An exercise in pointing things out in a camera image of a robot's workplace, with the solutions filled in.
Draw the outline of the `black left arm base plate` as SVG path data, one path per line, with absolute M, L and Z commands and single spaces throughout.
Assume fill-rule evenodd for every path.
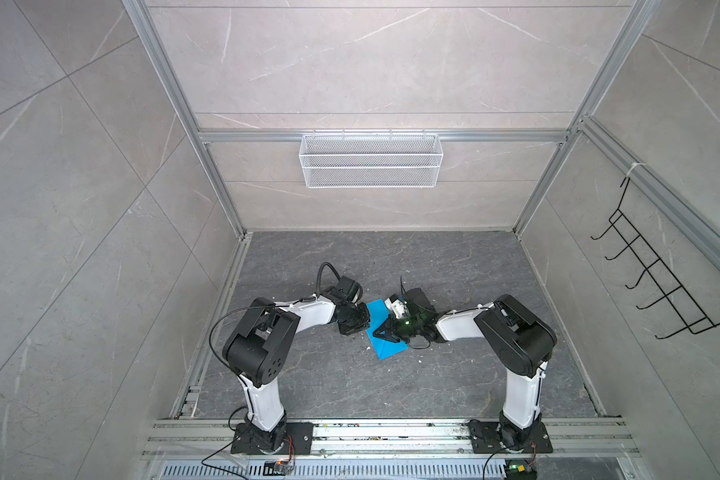
M 308 455 L 315 425 L 308 422 L 280 422 L 272 431 L 264 431 L 244 422 L 235 426 L 231 445 L 233 454 Z

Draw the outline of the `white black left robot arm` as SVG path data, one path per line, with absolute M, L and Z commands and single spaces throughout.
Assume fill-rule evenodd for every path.
M 349 336 L 370 326 L 361 285 L 346 276 L 309 297 L 289 302 L 255 299 L 222 349 L 222 358 L 238 376 L 248 406 L 247 418 L 264 434 L 277 432 L 286 411 L 277 377 L 295 336 L 307 329 L 334 324 Z

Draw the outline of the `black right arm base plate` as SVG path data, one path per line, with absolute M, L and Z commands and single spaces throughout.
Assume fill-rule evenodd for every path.
M 476 454 L 494 452 L 539 453 L 553 452 L 553 446 L 546 426 L 537 418 L 529 427 L 520 429 L 509 420 L 469 420 L 466 424 L 468 436 Z

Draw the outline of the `blue square paper sheet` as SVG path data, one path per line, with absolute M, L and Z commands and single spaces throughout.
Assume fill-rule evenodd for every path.
M 399 354 L 408 349 L 404 342 L 393 343 L 386 340 L 376 338 L 373 333 L 387 320 L 389 311 L 383 300 L 376 300 L 367 305 L 370 313 L 370 324 L 366 329 L 366 335 L 370 341 L 371 348 L 374 350 L 379 360 L 385 360 L 393 355 Z

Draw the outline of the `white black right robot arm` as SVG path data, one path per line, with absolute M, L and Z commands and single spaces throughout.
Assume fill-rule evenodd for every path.
M 500 429 L 526 437 L 540 423 L 540 391 L 557 337 L 518 299 L 503 294 L 473 308 L 437 312 L 420 288 L 384 301 L 388 316 L 371 330 L 389 343 L 422 337 L 430 343 L 484 338 L 507 372 Z

